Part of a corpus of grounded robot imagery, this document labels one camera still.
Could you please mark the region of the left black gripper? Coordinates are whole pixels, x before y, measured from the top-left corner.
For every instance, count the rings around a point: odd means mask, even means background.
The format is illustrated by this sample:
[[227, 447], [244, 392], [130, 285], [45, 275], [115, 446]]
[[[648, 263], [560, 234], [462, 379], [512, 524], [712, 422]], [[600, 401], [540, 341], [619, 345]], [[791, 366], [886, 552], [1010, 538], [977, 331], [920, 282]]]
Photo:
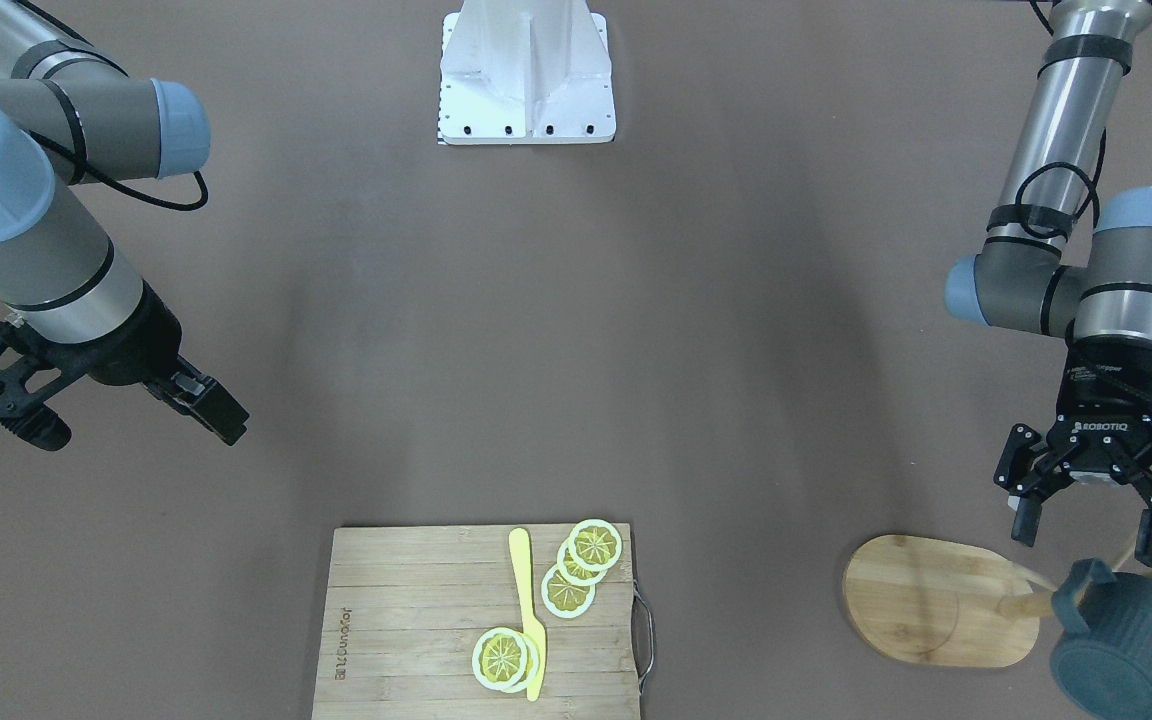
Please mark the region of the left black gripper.
[[1076, 477], [1143, 491], [1134, 553], [1152, 568], [1152, 342], [1084, 338], [1068, 346], [1046, 438], [1016, 424], [996, 461], [996, 487], [1014, 511], [1011, 539], [1033, 547], [1044, 501]]

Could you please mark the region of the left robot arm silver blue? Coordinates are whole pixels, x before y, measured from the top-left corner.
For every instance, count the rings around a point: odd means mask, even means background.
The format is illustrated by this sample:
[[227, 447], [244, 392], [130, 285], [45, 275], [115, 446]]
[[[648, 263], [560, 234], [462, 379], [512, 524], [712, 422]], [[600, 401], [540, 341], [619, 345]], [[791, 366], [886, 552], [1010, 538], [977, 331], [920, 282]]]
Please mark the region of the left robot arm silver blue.
[[1007, 433], [992, 482], [1011, 538], [1075, 483], [1134, 488], [1135, 559], [1152, 568], [1152, 185], [1102, 199], [1108, 114], [1152, 1], [1056, 1], [1026, 123], [978, 253], [943, 300], [965, 323], [1064, 342], [1055, 419]]

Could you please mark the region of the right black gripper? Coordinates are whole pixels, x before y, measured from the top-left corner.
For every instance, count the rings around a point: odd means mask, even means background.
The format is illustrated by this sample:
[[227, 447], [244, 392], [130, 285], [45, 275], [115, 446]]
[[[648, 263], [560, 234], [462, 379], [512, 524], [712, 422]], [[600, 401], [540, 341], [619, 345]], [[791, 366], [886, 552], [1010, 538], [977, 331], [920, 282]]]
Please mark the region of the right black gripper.
[[126, 323], [96, 342], [100, 357], [86, 374], [106, 386], [143, 384], [152, 396], [191, 416], [225, 445], [236, 445], [247, 433], [250, 414], [223, 384], [182, 359], [182, 338], [177, 316], [146, 285], [141, 305]]

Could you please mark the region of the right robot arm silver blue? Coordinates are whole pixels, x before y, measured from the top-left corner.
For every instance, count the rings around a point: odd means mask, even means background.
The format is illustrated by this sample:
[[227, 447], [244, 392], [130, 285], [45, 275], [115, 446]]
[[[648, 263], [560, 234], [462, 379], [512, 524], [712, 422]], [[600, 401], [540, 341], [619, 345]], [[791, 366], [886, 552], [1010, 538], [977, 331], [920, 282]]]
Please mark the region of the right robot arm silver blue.
[[26, 1], [0, 1], [0, 427], [41, 450], [70, 429], [50, 397], [90, 378], [142, 386], [233, 445], [247, 410], [180, 356], [182, 328], [73, 188], [100, 183], [159, 209], [131, 182], [192, 176], [209, 159], [204, 105], [177, 82], [137, 79]]

